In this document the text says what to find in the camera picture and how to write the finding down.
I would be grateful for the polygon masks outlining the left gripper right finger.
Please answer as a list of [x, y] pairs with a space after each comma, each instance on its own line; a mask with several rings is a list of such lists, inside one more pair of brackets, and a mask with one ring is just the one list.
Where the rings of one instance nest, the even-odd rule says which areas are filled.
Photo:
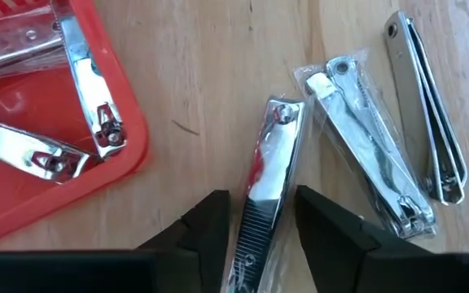
[[433, 253], [298, 186], [300, 245], [319, 292], [469, 293], [469, 253]]

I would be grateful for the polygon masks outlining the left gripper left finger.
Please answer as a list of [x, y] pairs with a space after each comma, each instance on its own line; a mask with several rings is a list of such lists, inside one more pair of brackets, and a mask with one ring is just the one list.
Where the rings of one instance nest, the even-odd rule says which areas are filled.
[[219, 292], [229, 236], [215, 190], [134, 249], [0, 251], [0, 292]]

